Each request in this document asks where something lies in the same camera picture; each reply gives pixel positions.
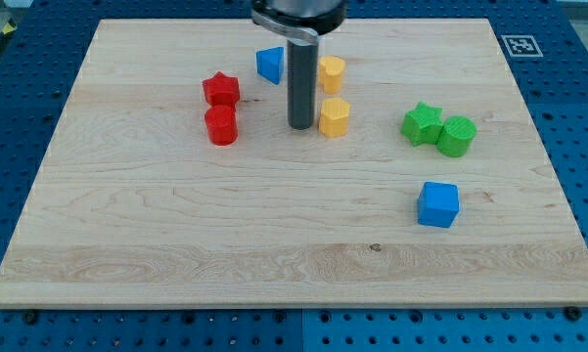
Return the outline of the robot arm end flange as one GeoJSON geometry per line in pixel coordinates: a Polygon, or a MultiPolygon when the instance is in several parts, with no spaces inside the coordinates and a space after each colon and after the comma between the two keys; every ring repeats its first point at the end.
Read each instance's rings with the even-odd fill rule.
{"type": "Polygon", "coordinates": [[[346,0],[252,0],[251,19],[298,45],[316,45],[346,18],[346,0]]]}

